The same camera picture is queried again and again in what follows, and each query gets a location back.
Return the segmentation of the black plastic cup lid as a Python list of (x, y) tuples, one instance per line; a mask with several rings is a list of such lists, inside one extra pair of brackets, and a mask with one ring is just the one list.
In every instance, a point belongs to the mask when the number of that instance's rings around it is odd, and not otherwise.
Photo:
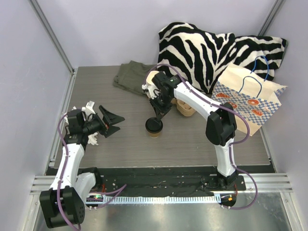
[(145, 122), (146, 130), (162, 130), (163, 122), (156, 119), (156, 117), (151, 117)]

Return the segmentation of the single brown paper cup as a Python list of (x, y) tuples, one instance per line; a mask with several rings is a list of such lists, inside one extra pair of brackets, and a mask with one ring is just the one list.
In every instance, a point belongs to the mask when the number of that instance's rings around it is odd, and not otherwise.
[(147, 133), (151, 138), (157, 138), (160, 136), (161, 130), (147, 130)]

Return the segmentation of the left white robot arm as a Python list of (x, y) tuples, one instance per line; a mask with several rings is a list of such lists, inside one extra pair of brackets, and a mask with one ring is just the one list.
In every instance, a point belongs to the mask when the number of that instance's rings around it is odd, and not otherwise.
[(108, 138), (120, 130), (117, 124), (125, 119), (99, 106), (102, 116), (93, 110), (89, 101), (81, 109), (66, 112), (61, 120), (66, 121), (65, 134), (57, 129), (63, 144), (62, 159), (53, 183), (40, 193), (39, 201), (48, 228), (69, 226), (81, 229), (85, 218), (85, 202), (90, 191), (102, 188), (102, 178), (97, 168), (86, 169), (79, 174), (79, 165), (88, 144), (96, 145), (96, 135)]

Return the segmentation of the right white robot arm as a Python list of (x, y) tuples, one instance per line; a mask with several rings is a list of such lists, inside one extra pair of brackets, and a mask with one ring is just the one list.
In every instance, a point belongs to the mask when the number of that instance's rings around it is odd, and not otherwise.
[(238, 176), (233, 151), (237, 129), (233, 107), (199, 93), (178, 75), (168, 78), (163, 72), (151, 71), (142, 88), (147, 91), (155, 112), (155, 117), (149, 118), (145, 123), (150, 135), (156, 136), (162, 131), (162, 118), (170, 111), (173, 99), (188, 104), (206, 120), (205, 136), (214, 145), (218, 161), (218, 187), (230, 189)]

